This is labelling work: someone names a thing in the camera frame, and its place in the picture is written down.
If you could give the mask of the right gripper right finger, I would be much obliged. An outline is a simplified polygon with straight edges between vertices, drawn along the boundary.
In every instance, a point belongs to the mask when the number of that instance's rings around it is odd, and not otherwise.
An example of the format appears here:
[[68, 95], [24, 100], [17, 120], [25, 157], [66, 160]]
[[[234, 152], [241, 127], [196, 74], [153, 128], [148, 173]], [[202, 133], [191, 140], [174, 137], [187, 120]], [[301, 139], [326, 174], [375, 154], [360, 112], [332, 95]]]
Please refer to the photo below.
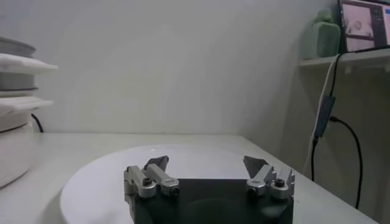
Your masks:
[[245, 156], [244, 165], [250, 178], [246, 181], [247, 192], [254, 197], [269, 194], [276, 200], [287, 200], [294, 196], [295, 175], [292, 169], [282, 168], [279, 173], [264, 159]]

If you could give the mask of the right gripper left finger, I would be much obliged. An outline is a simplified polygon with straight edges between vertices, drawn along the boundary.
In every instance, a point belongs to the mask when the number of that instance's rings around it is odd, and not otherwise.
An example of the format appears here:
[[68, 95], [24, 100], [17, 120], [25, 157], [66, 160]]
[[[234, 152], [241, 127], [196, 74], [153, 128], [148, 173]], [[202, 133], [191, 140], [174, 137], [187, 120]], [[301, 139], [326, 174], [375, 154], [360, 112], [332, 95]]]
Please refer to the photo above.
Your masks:
[[168, 156], [150, 159], [142, 169], [138, 166], [129, 166], [124, 171], [124, 199], [153, 198], [158, 190], [168, 197], [177, 197], [180, 194], [179, 180], [170, 177], [166, 172], [169, 162]]

